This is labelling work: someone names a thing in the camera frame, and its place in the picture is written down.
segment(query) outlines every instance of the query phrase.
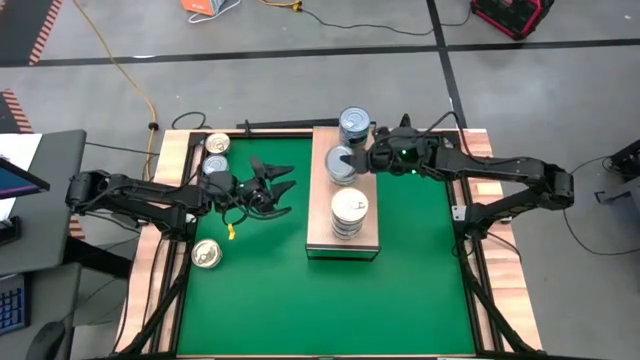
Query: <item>can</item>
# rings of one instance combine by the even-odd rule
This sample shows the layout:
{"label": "can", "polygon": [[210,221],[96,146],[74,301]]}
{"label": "can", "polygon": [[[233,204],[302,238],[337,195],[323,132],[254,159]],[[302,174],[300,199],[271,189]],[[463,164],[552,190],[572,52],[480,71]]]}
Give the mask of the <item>can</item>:
{"label": "can", "polygon": [[225,133],[213,133],[207,137],[204,147],[211,154],[224,155],[229,151],[231,139]]}
{"label": "can", "polygon": [[336,185],[347,186],[356,181],[356,169],[340,160],[342,155],[353,155],[353,150],[344,145],[334,146],[327,152],[324,164],[331,182]]}
{"label": "can", "polygon": [[331,226],[333,234],[342,240],[350,240],[362,230],[369,209],[369,200],[360,190],[345,188],[331,199]]}
{"label": "can", "polygon": [[340,143],[352,148],[363,147],[367,143],[371,118],[363,108],[348,107],[339,119]]}
{"label": "can", "polygon": [[205,175],[209,175],[214,171],[227,171],[229,170],[229,162],[227,158],[222,155],[211,155],[204,159],[202,163],[202,172]]}
{"label": "can", "polygon": [[191,250],[191,261],[197,267],[211,269],[222,259],[220,245],[213,239],[199,241]]}

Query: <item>green table surface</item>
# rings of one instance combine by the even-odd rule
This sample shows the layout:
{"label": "green table surface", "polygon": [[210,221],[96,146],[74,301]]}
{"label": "green table surface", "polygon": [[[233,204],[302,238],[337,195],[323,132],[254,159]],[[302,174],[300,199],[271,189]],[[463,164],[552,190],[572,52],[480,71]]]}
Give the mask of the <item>green table surface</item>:
{"label": "green table surface", "polygon": [[445,185],[377,175],[378,257],[310,261],[311,143],[233,140],[228,160],[241,180],[253,176],[252,155],[296,167],[282,178],[297,181],[281,199],[293,211],[247,220],[232,241],[219,214],[200,219],[197,239],[216,239],[223,258],[213,269],[191,265],[178,354],[472,354]]}

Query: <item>wooden platform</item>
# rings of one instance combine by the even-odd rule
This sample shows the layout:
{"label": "wooden platform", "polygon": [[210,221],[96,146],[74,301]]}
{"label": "wooden platform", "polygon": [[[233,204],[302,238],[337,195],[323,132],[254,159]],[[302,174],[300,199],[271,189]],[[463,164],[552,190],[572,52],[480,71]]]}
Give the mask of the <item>wooden platform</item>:
{"label": "wooden platform", "polygon": [[[367,146],[372,141],[373,137],[369,135]],[[339,144],[337,127],[316,127],[313,129],[307,255],[310,258],[341,257],[371,260],[380,251],[375,175],[358,175],[356,182],[350,186],[362,191],[369,200],[369,210],[358,235],[351,240],[342,240],[333,234],[331,227],[331,199],[336,192],[344,187],[334,184],[329,179],[325,156],[332,147]]]}

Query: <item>red case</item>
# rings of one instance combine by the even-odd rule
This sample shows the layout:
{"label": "red case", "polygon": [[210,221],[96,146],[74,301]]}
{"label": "red case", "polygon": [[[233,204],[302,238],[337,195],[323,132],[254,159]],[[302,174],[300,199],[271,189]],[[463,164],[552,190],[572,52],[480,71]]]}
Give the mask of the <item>red case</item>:
{"label": "red case", "polygon": [[[531,34],[547,15],[553,0],[471,0],[471,11],[514,40]],[[522,17],[526,23],[517,24]]]}

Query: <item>yellow cable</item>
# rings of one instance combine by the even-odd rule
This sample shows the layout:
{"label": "yellow cable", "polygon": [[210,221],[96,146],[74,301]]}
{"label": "yellow cable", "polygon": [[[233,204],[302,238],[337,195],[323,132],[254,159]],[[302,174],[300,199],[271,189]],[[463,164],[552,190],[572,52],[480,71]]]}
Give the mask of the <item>yellow cable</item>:
{"label": "yellow cable", "polygon": [[[149,100],[149,97],[147,96],[147,94],[129,76],[129,74],[127,74],[127,72],[124,71],[124,69],[122,68],[122,66],[120,66],[120,64],[118,64],[116,59],[114,59],[113,54],[111,54],[111,50],[109,49],[109,46],[107,45],[107,42],[102,37],[102,35],[100,34],[100,31],[98,31],[98,28],[96,28],[96,26],[93,23],[93,21],[91,21],[91,19],[89,18],[89,15],[87,15],[87,13],[85,13],[84,10],[82,10],[82,8],[80,7],[80,4],[78,4],[78,1],[77,0],[73,0],[73,4],[76,6],[76,9],[78,9],[78,11],[80,11],[80,13],[84,17],[84,19],[87,20],[89,25],[91,25],[91,28],[96,33],[96,35],[98,35],[98,39],[100,39],[100,42],[102,43],[102,47],[104,47],[104,50],[107,52],[107,55],[109,56],[109,60],[111,60],[111,63],[113,63],[113,65],[115,65],[118,68],[118,70],[120,70],[122,75],[124,75],[124,77],[127,78],[127,81],[129,81],[129,83],[133,86],[133,88],[136,89],[138,94],[140,94],[144,98],[144,101],[147,103],[147,107],[149,107],[149,111],[151,112],[151,123],[156,124],[157,123],[156,110],[153,107],[153,104],[151,103],[151,100]],[[146,175],[147,175],[147,179],[151,179],[151,162],[149,161],[149,159],[151,158],[151,154],[149,154],[149,153],[151,152],[151,150],[153,148],[153,138],[154,138],[154,135],[155,135],[155,132],[156,132],[156,130],[153,129],[153,128],[150,128],[149,130],[151,132],[149,133],[149,143],[147,144],[147,163],[145,165],[145,172],[146,172]]]}
{"label": "yellow cable", "polygon": [[277,6],[277,7],[284,7],[284,8],[291,8],[291,10],[293,10],[294,12],[298,12],[300,11],[300,8],[302,7],[302,1],[301,0],[296,0],[290,3],[280,3],[280,2],[272,2],[272,1],[266,1],[266,0],[258,0],[261,4],[267,5],[267,6]]}

